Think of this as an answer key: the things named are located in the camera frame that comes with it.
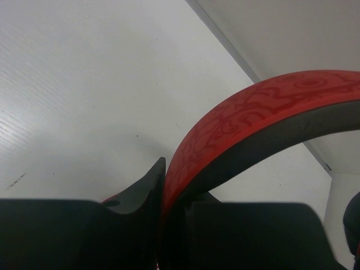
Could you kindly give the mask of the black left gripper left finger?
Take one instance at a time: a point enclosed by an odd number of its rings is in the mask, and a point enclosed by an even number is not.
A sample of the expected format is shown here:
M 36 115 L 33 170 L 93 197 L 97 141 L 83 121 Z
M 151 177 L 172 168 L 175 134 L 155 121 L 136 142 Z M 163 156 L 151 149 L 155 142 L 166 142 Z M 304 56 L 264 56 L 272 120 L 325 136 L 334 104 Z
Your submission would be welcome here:
M 104 202 L 1 200 L 2 269 L 155 269 L 166 161 Z

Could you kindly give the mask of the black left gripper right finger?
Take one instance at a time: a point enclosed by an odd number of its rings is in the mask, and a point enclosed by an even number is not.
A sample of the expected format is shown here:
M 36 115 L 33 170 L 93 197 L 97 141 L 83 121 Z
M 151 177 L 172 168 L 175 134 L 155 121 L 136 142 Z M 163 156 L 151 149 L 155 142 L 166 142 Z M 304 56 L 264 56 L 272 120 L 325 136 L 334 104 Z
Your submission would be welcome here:
M 303 203 L 165 195 L 163 214 L 164 269 L 342 269 Z

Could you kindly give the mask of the red black headphones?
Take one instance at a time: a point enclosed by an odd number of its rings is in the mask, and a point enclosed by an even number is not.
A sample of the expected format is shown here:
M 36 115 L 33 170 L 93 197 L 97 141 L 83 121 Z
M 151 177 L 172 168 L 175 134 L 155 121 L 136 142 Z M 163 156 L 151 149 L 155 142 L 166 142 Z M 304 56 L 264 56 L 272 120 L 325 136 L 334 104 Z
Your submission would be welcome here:
M 211 189 L 284 149 L 357 129 L 357 71 L 285 74 L 256 83 L 221 102 L 189 131 L 165 171 L 156 268 L 164 269 L 165 195 L 176 200 L 210 196 Z

